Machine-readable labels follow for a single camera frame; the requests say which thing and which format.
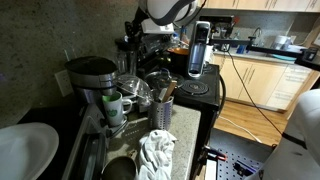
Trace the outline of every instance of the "stainless steel utensil holder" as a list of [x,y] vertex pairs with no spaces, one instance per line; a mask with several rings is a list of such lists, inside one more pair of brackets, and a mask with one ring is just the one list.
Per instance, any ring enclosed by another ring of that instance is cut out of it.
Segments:
[[171,124],[173,97],[167,102],[160,103],[152,101],[148,111],[150,128],[169,130]]

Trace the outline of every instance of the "granite wall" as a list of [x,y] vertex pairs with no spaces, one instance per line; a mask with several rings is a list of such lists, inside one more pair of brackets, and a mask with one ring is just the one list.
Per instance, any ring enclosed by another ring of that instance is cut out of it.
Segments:
[[[124,22],[133,19],[136,8],[136,0],[0,1],[0,128],[15,124],[30,108],[68,103],[70,98],[61,96],[54,73],[75,57],[113,59],[114,39],[124,36]],[[252,11],[203,13],[240,15],[237,28],[244,37],[259,26],[266,37],[284,35],[298,23],[299,41],[317,17]],[[297,17],[306,18],[297,22]]]

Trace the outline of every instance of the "pot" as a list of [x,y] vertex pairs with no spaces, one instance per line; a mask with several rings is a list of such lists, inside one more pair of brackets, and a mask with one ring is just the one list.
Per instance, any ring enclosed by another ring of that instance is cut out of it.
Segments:
[[158,91],[167,88],[172,80],[177,81],[177,87],[181,87],[184,82],[184,78],[181,75],[170,73],[168,69],[164,68],[145,77],[145,81],[151,89],[157,89]]
[[182,76],[187,75],[189,49],[169,48],[167,51],[171,57],[170,71]]
[[111,160],[102,171],[101,180],[137,180],[138,170],[134,158],[136,151],[128,156],[119,156]]

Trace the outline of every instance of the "dish towel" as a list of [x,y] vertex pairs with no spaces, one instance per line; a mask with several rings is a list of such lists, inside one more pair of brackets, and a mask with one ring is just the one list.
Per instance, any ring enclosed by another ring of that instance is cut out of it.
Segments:
[[139,180],[170,180],[172,152],[177,139],[164,130],[153,130],[139,141]]

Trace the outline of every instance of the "kitchen cabinet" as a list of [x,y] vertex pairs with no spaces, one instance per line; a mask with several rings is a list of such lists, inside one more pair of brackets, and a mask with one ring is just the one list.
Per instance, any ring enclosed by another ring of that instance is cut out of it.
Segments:
[[208,8],[236,9],[239,0],[207,0]]
[[[251,68],[251,64],[245,61],[235,61],[235,66],[240,74],[242,80],[247,76]],[[227,97],[232,99],[238,99],[243,88],[238,74],[234,70],[232,60],[230,58],[216,58],[215,64],[220,65],[220,75],[226,84]]]
[[310,0],[306,12],[320,12],[320,0]]
[[[245,86],[254,103],[267,105],[273,90],[286,70],[286,65],[251,63],[252,66],[245,77]],[[245,89],[242,89],[239,100],[251,102]]]
[[[205,0],[198,0],[197,6],[198,6],[198,7],[201,7],[204,1],[205,1]],[[207,7],[208,7],[208,1],[209,1],[209,0],[207,0],[206,4],[203,6],[203,8],[207,8]]]
[[309,0],[272,0],[270,11],[306,11]]
[[[253,57],[236,57],[236,55],[233,58],[255,104],[270,110],[292,112],[294,102],[299,95],[310,90],[320,76],[318,72],[295,64],[256,60]],[[231,59],[215,54],[213,64],[220,65],[220,74],[226,84],[227,99],[251,104]]]
[[272,0],[239,0],[239,10],[268,10]]
[[311,70],[302,66],[288,65],[278,85],[268,100],[267,106],[286,109],[306,83]]
[[207,0],[207,8],[320,12],[320,0]]
[[[253,62],[235,57],[233,59],[254,103],[266,105],[287,65]],[[231,58],[215,57],[214,64],[218,64],[221,67],[220,74],[226,84],[226,96],[229,99],[250,103],[251,100],[243,88],[243,84],[234,69]]]

